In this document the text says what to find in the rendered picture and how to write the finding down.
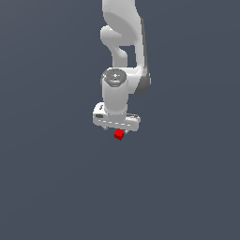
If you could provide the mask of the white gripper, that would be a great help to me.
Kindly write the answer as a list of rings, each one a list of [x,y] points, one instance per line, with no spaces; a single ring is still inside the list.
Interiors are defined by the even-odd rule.
[[[99,102],[93,110],[93,123],[101,126],[105,130],[109,128],[119,128],[125,131],[127,135],[130,131],[137,131],[141,123],[141,117],[133,113],[121,113],[120,115],[111,115],[105,111],[105,104]]]

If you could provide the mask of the small red cube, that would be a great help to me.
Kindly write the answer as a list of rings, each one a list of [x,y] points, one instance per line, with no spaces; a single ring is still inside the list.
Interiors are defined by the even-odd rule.
[[[114,133],[114,138],[121,141],[124,137],[125,131],[122,129],[117,129]]]

